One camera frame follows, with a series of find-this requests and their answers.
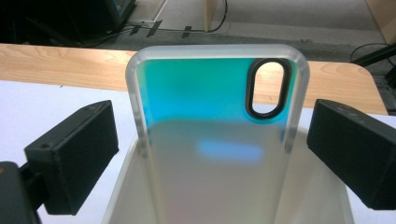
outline phone case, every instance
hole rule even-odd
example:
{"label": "phone case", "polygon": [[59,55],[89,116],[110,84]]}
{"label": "phone case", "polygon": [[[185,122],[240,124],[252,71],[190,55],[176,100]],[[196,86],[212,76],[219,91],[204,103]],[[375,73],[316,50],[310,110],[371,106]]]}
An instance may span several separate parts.
{"label": "phone case", "polygon": [[[254,80],[269,62],[282,66],[283,82],[278,105],[260,113]],[[299,51],[151,47],[126,78],[156,223],[275,222],[309,79]]]}

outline gray floor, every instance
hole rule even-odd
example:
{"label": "gray floor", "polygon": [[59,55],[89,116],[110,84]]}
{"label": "gray floor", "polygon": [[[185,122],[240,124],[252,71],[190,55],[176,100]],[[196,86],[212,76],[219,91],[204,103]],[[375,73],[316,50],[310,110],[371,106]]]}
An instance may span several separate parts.
{"label": "gray floor", "polygon": [[[219,25],[223,14],[224,2],[219,0],[212,28]],[[158,21],[162,21],[160,29],[204,29],[203,0],[167,0]],[[148,36],[148,29],[128,34],[111,38],[97,48],[140,50],[155,45],[281,43],[297,48],[308,60],[349,62],[355,48],[385,43],[364,0],[228,0],[227,20],[214,34],[183,38],[182,32],[157,31]],[[353,58],[383,47],[363,47]],[[391,114],[396,111],[395,91],[384,79],[390,68],[387,61],[367,67]]]}

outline camera cutout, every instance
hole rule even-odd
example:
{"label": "camera cutout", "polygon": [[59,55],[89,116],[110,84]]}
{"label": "camera cutout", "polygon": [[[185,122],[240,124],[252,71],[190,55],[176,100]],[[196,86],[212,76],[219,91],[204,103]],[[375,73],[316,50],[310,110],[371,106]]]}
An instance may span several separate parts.
{"label": "camera cutout", "polygon": [[287,102],[290,78],[287,60],[256,60],[247,74],[245,106],[249,115],[255,119],[271,119],[282,112]]}

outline clear phone case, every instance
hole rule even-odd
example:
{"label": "clear phone case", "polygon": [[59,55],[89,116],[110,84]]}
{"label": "clear phone case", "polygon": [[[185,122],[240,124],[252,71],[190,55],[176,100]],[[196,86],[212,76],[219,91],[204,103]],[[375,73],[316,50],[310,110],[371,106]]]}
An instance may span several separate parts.
{"label": "clear phone case", "polygon": [[[275,109],[261,113],[254,78],[270,62],[283,67],[283,84]],[[275,222],[309,79],[299,51],[152,47],[126,78],[154,223]]]}

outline black block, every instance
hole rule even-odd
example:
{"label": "black block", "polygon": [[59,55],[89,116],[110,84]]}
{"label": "black block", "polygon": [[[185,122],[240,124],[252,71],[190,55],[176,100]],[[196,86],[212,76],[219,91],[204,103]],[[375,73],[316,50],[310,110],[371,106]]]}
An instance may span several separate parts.
{"label": "black block", "polygon": [[375,210],[396,209],[396,130],[352,108],[317,100],[308,147]]}
{"label": "black block", "polygon": [[110,101],[81,108],[29,145],[29,166],[49,193],[47,212],[75,215],[118,151]]}

